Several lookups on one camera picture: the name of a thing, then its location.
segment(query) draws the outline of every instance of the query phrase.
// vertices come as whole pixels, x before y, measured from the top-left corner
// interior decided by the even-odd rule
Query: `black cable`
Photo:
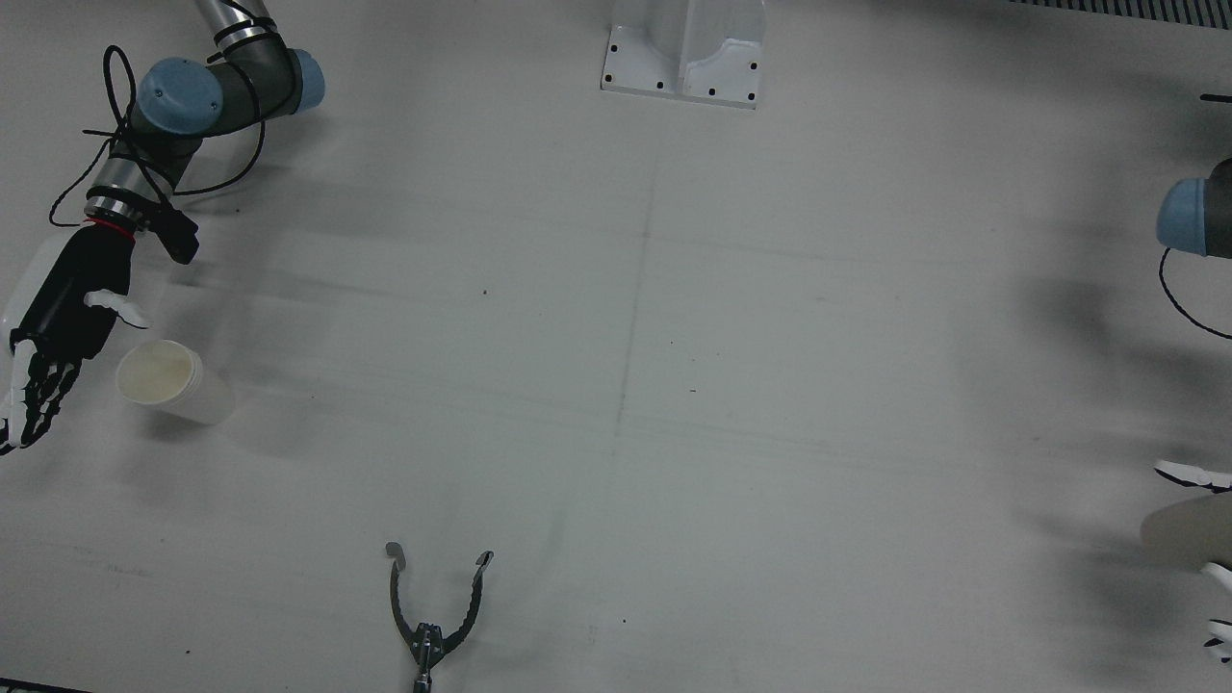
[[[69,192],[73,192],[73,190],[76,186],[81,185],[81,181],[85,180],[85,176],[90,175],[90,171],[94,170],[94,166],[99,165],[99,159],[101,159],[102,153],[107,150],[107,144],[110,144],[110,142],[103,142],[102,147],[99,147],[99,153],[94,155],[94,160],[90,162],[90,166],[86,168],[84,171],[81,171],[81,175],[79,175],[78,179],[73,181],[73,185],[65,187],[64,192],[60,192],[59,197],[57,197],[55,201],[52,202],[52,208],[47,212],[47,221],[51,222],[52,226],[59,228],[76,228],[79,226],[75,223],[60,223],[55,221],[55,211],[60,208],[60,202],[64,202],[64,199],[69,196]]]
[[[124,76],[128,79],[128,105],[124,107],[122,113],[120,110],[120,101],[116,99],[116,84],[111,76],[111,58],[115,55],[120,57],[120,62],[124,68]],[[55,212],[57,210],[59,210],[59,206],[64,201],[64,199],[68,197],[69,192],[71,192],[78,185],[81,185],[81,181],[90,175],[90,171],[92,171],[96,165],[99,165],[99,160],[102,158],[102,153],[106,152],[108,147],[113,146],[116,142],[123,142],[134,150],[139,149],[129,137],[131,132],[129,117],[132,116],[133,112],[133,105],[137,101],[137,78],[133,75],[133,65],[132,63],[128,62],[128,55],[124,54],[124,51],[118,46],[115,44],[108,46],[107,49],[103,51],[102,53],[102,81],[107,90],[107,105],[111,107],[111,115],[116,120],[116,129],[113,132],[103,132],[95,129],[83,131],[86,134],[99,134],[106,137],[107,139],[99,148],[99,152],[95,154],[94,160],[90,162],[90,165],[86,166],[84,171],[81,171],[81,175],[78,176],[75,181],[73,181],[73,185],[68,186],[64,190],[64,192],[60,192],[60,195],[55,199],[55,201],[52,202],[52,208],[47,212],[47,221],[51,222],[52,226],[59,228],[71,228],[79,226],[79,224],[67,224],[57,222]],[[154,179],[153,176],[150,176],[149,169],[145,168],[145,164],[140,160],[136,160],[136,163],[137,168],[142,171],[142,176],[145,179],[145,182],[148,182],[149,186],[154,190],[155,195],[158,195],[159,203],[161,206],[170,207],[171,201],[163,192],[163,189],[160,189],[158,184],[154,182]]]
[[[1159,285],[1163,286],[1163,292],[1168,296],[1168,300],[1172,301],[1173,307],[1177,308],[1177,311],[1180,314],[1185,316],[1185,319],[1194,323],[1196,327],[1200,327],[1201,329],[1214,334],[1215,337],[1222,337],[1223,339],[1232,339],[1232,334],[1226,334],[1215,328],[1206,327],[1205,324],[1198,322],[1194,318],[1194,316],[1189,314],[1189,312],[1185,311],[1185,308],[1180,307],[1180,302],[1178,302],[1177,297],[1172,295],[1172,290],[1168,289],[1168,281],[1163,277],[1163,265],[1164,263],[1168,261],[1168,253],[1172,253],[1172,248],[1164,248],[1163,258],[1159,258]]]

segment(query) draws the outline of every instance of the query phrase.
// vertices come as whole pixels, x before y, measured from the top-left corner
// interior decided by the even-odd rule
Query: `robotic hand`
[[[47,433],[81,361],[99,354],[117,317],[148,327],[126,297],[137,239],[152,232],[172,260],[192,260],[197,226],[172,206],[171,197],[213,191],[239,178],[176,191],[203,138],[260,123],[264,142],[266,120],[312,109],[324,99],[320,67],[308,53],[287,48],[261,0],[195,1],[213,32],[217,63],[168,58],[137,86],[123,53],[107,49],[105,76],[116,132],[95,133],[108,136],[110,152],[86,192],[86,222],[39,248],[0,318],[5,346],[0,382],[9,383],[0,404],[0,455]],[[117,53],[132,90],[123,111],[110,76],[110,60]],[[259,154],[260,144],[244,173]]]
[[[99,354],[117,317],[149,327],[124,297],[133,244],[131,231],[92,219],[73,234],[47,239],[34,254],[0,317],[4,354],[12,355],[0,408],[0,455],[47,433],[81,360]]]
[[[1232,491],[1232,474],[1221,474],[1161,460],[1156,464],[1156,474],[1173,483],[1185,487],[1206,488],[1212,493]],[[1202,566],[1202,572],[1214,577],[1228,592],[1232,592],[1232,570],[1218,562]],[[1211,619],[1207,621],[1211,639],[1206,641],[1206,651],[1223,665],[1232,665],[1232,623]]]

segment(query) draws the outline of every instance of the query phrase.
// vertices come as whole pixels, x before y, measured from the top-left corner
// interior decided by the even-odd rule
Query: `white cup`
[[[179,342],[147,342],[124,355],[116,387],[126,400],[197,423],[216,424],[235,408],[230,387]]]

